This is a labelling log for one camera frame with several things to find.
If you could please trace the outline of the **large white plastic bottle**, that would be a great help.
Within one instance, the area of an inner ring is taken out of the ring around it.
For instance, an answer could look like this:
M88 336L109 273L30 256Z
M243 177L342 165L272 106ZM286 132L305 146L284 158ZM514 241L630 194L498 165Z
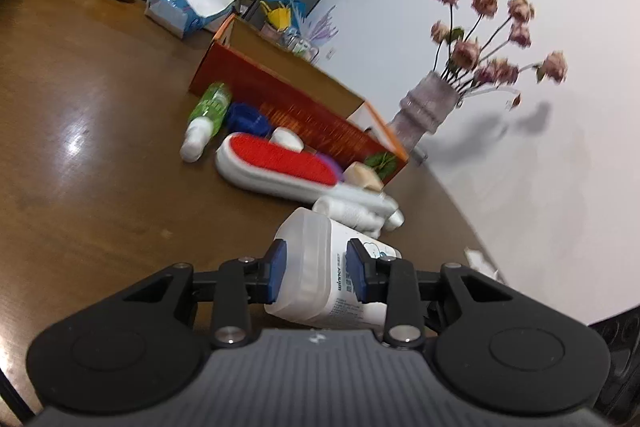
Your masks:
M293 211L276 237L286 243L286 270L267 313L313 329L383 328L384 303L357 299L346 271L347 243L358 239L372 258L398 258L397 249L305 208Z

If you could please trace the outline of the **small white spray bottle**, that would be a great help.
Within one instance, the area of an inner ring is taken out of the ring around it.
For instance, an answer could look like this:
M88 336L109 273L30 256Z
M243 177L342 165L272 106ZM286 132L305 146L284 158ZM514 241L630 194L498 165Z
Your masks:
M320 197L312 206L312 210L374 239L377 239L383 230L394 231L405 222L405 217L400 210L384 218L363 205L344 202L329 196Z

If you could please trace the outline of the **green spray bottle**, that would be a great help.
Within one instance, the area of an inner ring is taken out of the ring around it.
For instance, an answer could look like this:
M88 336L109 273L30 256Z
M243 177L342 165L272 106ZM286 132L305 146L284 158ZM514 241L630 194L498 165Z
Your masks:
M189 116L188 127L180 147L185 162L198 161L209 141L218 133L226 117L232 96L222 82L211 84Z

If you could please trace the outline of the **beige square soap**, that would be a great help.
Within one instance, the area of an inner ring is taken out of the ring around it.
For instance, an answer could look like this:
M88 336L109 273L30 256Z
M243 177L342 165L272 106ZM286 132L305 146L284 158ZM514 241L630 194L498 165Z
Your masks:
M362 188L372 192L382 192L384 183L371 167L362 162L355 161L349 165L343 173L346 184Z

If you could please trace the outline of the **red white lint brush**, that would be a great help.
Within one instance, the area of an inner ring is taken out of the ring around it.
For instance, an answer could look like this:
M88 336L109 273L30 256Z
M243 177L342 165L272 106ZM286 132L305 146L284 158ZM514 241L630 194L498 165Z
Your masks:
M331 197L385 219L399 211L390 196L341 182L318 156L294 152L251 134L229 134L218 147L215 164L224 179L247 191L306 204Z

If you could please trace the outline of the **white round jar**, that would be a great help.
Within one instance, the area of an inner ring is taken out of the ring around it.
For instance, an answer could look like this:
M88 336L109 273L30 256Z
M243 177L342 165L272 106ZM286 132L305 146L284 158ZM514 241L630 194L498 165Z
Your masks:
M270 136L270 142L295 153L303 152L305 148L302 139L295 132L285 127L274 129Z

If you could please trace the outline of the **blue round lid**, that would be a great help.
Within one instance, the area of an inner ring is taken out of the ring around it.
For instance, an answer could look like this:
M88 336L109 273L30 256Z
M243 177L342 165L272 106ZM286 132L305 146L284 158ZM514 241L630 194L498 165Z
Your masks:
M226 127L230 133L241 132L268 138L272 126L268 118L253 106L245 103L232 103L226 116Z

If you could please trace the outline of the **pink textured vase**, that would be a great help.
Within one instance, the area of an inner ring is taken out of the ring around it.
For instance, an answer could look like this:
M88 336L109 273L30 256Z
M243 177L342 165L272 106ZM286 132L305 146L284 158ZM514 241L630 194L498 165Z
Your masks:
M456 89L436 72L429 72L399 102L388 124L407 153L424 134L434 134L460 101Z

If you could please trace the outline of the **red cardboard box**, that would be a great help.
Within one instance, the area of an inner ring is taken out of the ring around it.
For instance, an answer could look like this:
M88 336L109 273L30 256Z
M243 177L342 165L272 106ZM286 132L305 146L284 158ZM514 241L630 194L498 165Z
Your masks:
M235 15L213 36L189 91L200 96L217 82L342 168L360 161L388 183L407 165L408 153L368 101Z

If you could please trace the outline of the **dried pink roses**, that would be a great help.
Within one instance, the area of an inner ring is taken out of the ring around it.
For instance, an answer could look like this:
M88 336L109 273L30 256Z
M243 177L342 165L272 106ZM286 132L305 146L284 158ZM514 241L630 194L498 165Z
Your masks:
M561 51L552 51L525 65L501 54L506 48L528 50L532 46L529 25L536 11L529 0L508 0L503 20L484 36L478 33L478 28L499 14L499 0L470 0L475 20L469 27L456 21L461 0L435 1L447 9L447 18L438 20L430 29L436 51L432 70L425 78L429 108L449 113L467 98L494 91L510 94L510 106L515 108L522 101L516 83L526 72L533 74L538 83L566 81L568 64Z

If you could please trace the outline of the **yellow blue toy pile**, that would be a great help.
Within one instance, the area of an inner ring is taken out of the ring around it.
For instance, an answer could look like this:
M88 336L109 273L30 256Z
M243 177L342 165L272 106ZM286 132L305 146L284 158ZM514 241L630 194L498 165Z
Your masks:
M277 31L299 31L306 20L307 7L303 0L260 0L259 7L266 22Z

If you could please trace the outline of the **blue tissue pack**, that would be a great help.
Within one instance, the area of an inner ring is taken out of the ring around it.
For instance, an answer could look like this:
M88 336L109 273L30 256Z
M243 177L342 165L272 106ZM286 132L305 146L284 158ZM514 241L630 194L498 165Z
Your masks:
M200 30L216 32L240 0L146 0L144 15L184 39Z

